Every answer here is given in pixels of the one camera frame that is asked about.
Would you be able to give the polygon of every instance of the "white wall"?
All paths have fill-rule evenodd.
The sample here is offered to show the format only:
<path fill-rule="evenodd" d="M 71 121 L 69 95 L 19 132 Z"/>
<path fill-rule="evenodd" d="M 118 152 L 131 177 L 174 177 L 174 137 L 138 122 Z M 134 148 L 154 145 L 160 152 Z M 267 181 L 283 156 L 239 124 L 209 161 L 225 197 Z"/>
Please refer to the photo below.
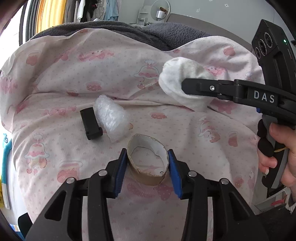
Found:
<path fill-rule="evenodd" d="M 122 0 L 119 20 L 136 23 L 142 5 L 155 0 Z M 293 37 L 278 13 L 265 0 L 168 0 L 171 13 L 191 16 L 222 27 L 251 43 L 261 19 L 281 26 L 288 39 Z"/>

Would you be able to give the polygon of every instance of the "metal screw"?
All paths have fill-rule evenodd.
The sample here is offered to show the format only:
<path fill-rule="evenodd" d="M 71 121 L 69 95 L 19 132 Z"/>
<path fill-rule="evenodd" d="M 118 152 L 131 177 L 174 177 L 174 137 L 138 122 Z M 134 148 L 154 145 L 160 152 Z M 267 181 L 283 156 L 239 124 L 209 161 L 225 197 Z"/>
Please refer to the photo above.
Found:
<path fill-rule="evenodd" d="M 106 170 L 99 171 L 99 176 L 101 176 L 101 177 L 106 176 L 107 174 L 108 174 L 108 172 Z"/>
<path fill-rule="evenodd" d="M 197 176 L 197 173 L 195 171 L 190 171 L 190 172 L 188 172 L 188 175 L 190 177 L 196 177 Z"/>
<path fill-rule="evenodd" d="M 73 178 L 73 177 L 69 177 L 69 178 L 67 178 L 66 183 L 71 184 L 71 183 L 73 183 L 74 181 L 75 181 L 75 178 Z"/>
<path fill-rule="evenodd" d="M 221 183 L 224 184 L 224 185 L 227 185 L 229 183 L 229 180 L 226 179 L 226 178 L 222 178 Z"/>

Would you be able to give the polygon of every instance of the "camera lens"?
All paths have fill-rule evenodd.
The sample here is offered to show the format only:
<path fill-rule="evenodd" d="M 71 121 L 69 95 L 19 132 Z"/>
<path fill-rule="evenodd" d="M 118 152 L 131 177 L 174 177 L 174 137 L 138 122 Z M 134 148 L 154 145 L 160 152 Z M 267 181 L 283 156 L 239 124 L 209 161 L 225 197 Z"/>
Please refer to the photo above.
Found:
<path fill-rule="evenodd" d="M 257 58 L 261 58 L 261 53 L 257 47 L 255 48 L 255 54 L 256 54 Z"/>
<path fill-rule="evenodd" d="M 264 38 L 265 38 L 267 46 L 271 48 L 272 47 L 272 39 L 271 39 L 269 33 L 265 33 Z"/>
<path fill-rule="evenodd" d="M 267 49 L 266 49 L 265 43 L 263 42 L 262 39 L 259 40 L 259 49 L 263 55 L 266 55 Z"/>

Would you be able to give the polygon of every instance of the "blue gripper pad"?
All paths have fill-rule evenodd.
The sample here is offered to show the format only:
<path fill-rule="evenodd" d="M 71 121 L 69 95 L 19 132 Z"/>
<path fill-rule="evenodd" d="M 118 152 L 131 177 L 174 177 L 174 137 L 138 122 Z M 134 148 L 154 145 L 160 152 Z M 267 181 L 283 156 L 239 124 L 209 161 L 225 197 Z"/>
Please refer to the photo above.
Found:
<path fill-rule="evenodd" d="M 173 150 L 168 151 L 168 158 L 170 162 L 170 165 L 169 165 L 170 178 L 172 179 L 174 192 L 178 196 L 178 198 L 181 198 L 183 195 L 181 176 L 178 170 L 177 159 L 175 157 Z"/>
<path fill-rule="evenodd" d="M 121 151 L 120 156 L 122 156 L 121 162 L 118 167 L 117 175 L 115 178 L 115 189 L 114 189 L 114 194 L 117 197 L 118 194 L 121 192 L 121 187 L 124 179 L 124 174 L 126 172 L 126 166 L 128 164 L 128 157 L 126 153 L 126 149 L 123 149 Z"/>

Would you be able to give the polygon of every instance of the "headboard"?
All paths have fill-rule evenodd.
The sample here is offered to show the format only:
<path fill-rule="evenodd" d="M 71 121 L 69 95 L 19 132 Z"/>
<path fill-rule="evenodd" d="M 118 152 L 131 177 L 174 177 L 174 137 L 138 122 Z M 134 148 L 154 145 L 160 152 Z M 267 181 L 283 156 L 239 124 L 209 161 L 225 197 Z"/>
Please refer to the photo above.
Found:
<path fill-rule="evenodd" d="M 197 18 L 187 17 L 187 16 L 175 14 L 175 13 L 171 13 L 168 16 L 167 22 L 182 23 L 187 26 L 193 27 L 195 29 L 202 30 L 210 35 L 213 35 L 213 36 L 216 35 L 216 36 L 223 36 L 223 37 L 229 38 L 229 39 L 237 42 L 238 44 L 244 46 L 250 52 L 252 52 L 252 45 L 249 44 L 247 41 L 243 40 L 242 38 L 236 36 L 235 34 L 229 32 L 223 28 L 220 28 L 214 24 L 199 20 Z"/>

